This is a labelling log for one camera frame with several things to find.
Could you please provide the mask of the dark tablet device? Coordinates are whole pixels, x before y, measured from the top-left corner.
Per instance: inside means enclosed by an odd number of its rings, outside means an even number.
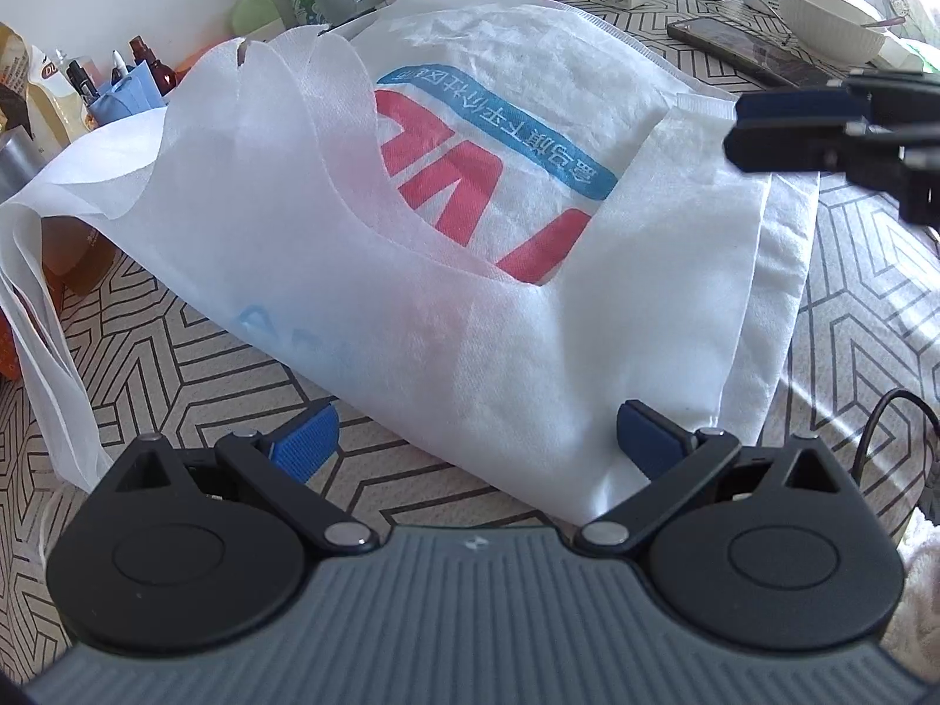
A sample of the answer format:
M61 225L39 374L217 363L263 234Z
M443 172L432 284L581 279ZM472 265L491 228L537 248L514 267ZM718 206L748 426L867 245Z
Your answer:
M817 88L838 78L763 36L712 16L669 22L667 35L772 88Z

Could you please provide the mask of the white ceramic bowl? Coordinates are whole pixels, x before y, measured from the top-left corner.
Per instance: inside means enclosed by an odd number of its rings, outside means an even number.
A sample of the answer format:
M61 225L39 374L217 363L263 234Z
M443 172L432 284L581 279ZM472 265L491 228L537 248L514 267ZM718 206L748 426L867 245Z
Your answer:
M779 0L779 16L805 48L833 64L873 61L886 42L881 13L864 0Z

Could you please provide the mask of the brown spray bottle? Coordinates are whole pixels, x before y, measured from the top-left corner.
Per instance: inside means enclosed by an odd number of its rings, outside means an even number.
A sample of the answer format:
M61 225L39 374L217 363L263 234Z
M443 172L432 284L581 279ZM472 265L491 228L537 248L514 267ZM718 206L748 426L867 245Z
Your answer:
M134 36L129 42L130 51L134 54L137 65L146 65L150 69L157 91L161 96L167 96L177 86L177 75L161 59L156 57L145 40L140 35Z

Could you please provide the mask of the yellow snack pouch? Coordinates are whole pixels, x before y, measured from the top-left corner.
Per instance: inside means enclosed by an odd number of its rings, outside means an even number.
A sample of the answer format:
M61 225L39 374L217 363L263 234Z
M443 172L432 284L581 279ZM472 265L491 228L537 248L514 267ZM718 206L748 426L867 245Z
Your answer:
M29 134L46 161L91 132L85 101L40 48L2 26L2 128Z

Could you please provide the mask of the white nonwoven shopping bag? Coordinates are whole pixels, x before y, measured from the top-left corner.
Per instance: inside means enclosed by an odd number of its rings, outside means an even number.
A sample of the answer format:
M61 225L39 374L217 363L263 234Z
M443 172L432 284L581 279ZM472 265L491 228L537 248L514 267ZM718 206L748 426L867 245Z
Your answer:
M398 0L204 54L2 207L2 307L52 471L110 466L40 276L100 231L177 298L429 454L585 523L647 478L622 402L753 441L819 182L746 175L730 97L545 0Z

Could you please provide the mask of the blue pen holder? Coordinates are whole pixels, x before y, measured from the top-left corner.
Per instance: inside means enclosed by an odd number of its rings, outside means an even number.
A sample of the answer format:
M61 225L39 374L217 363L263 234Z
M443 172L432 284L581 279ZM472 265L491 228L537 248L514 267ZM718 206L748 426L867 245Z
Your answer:
M89 113L99 126L166 105L157 89L152 70L146 64L130 69L116 85L99 88L99 97L89 105Z

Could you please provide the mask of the green white small container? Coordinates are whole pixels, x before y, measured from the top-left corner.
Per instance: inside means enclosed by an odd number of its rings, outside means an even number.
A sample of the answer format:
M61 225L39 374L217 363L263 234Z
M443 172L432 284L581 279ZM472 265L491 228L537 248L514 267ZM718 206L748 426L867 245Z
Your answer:
M234 36L269 42L287 30L273 0L239 0L231 9L231 32Z

